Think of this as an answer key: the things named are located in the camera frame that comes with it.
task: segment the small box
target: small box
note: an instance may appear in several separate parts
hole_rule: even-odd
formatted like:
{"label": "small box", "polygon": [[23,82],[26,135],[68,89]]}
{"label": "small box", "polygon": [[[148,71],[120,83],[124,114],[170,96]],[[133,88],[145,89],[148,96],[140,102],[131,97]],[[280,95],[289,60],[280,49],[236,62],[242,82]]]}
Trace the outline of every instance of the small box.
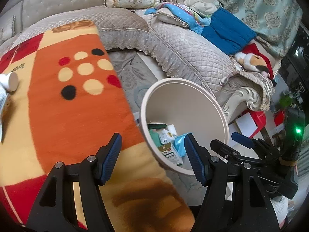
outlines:
{"label": "small box", "polygon": [[175,147],[171,142],[158,147],[159,151],[167,158],[171,163],[180,166],[183,164],[182,158],[176,151]]}
{"label": "small box", "polygon": [[168,130],[162,129],[160,131],[157,131],[159,134],[159,138],[162,144],[167,144],[177,137],[175,134],[169,132]]}

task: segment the plush dog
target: plush dog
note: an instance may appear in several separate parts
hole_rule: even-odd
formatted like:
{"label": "plush dog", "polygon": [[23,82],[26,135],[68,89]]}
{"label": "plush dog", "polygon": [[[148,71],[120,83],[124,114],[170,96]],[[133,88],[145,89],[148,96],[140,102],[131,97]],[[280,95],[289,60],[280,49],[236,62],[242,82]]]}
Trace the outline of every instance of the plush dog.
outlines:
{"label": "plush dog", "polygon": [[247,71],[256,71],[265,78],[269,78],[274,86],[273,71],[269,59],[259,52],[255,43],[245,46],[241,52],[235,54],[236,61]]}

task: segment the blue gripper pad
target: blue gripper pad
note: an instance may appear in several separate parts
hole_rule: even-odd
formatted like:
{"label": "blue gripper pad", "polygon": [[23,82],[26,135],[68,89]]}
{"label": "blue gripper pad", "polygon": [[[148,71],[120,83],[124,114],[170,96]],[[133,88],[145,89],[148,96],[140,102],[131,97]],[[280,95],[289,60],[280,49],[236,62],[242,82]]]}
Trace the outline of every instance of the blue gripper pad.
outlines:
{"label": "blue gripper pad", "polygon": [[203,186],[206,186],[207,180],[205,176],[204,164],[202,163],[200,156],[197,154],[197,151],[188,135],[186,135],[184,138],[184,148],[186,149],[196,179]]}
{"label": "blue gripper pad", "polygon": [[255,147],[254,141],[238,132],[232,133],[232,140],[236,141],[239,144],[242,144],[243,146],[247,148],[253,149]]}
{"label": "blue gripper pad", "polygon": [[104,163],[102,164],[102,176],[100,178],[100,181],[103,183],[103,185],[112,176],[112,172],[114,170],[117,158],[119,156],[121,146],[122,146],[122,139],[121,136],[118,135],[111,149],[109,150],[109,153],[107,154]]}

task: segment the beige trash can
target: beige trash can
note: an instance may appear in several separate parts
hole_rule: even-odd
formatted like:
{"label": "beige trash can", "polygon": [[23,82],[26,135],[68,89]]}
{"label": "beige trash can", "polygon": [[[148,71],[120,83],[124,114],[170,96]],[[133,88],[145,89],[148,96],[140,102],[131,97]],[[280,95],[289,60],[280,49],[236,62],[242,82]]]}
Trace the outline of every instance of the beige trash can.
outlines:
{"label": "beige trash can", "polygon": [[166,78],[148,89],[142,101],[140,123],[149,147],[164,168],[194,175],[187,155],[183,165],[177,166],[160,153],[148,131],[150,122],[174,124],[178,135],[192,132],[212,156],[219,156],[210,149],[213,139],[229,142],[228,123],[220,105],[201,86],[182,78]]}

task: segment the yellow dot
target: yellow dot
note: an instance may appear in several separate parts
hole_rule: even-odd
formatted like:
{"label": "yellow dot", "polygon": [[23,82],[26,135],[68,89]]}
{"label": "yellow dot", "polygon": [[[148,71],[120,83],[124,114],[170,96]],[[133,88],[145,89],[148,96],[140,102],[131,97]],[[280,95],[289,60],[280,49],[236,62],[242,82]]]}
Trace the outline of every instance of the yellow dot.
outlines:
{"label": "yellow dot", "polygon": [[68,67],[64,67],[62,68],[59,73],[58,73],[58,79],[61,81],[61,82],[65,82],[65,81],[68,81],[70,80],[71,78],[73,77],[73,71],[68,68]]}
{"label": "yellow dot", "polygon": [[84,52],[84,51],[80,51],[80,52],[77,52],[75,55],[74,55],[74,59],[75,60],[80,60],[80,59],[83,59],[85,57],[87,57],[88,54],[87,52]]}
{"label": "yellow dot", "polygon": [[100,59],[98,61],[98,66],[103,70],[112,70],[114,69],[111,62],[106,59]]}
{"label": "yellow dot", "polygon": [[104,85],[96,79],[88,79],[82,87],[91,95],[99,95],[104,89]]}
{"label": "yellow dot", "polygon": [[94,68],[93,65],[90,63],[82,63],[77,67],[77,72],[80,75],[89,75],[91,73],[93,73]]}

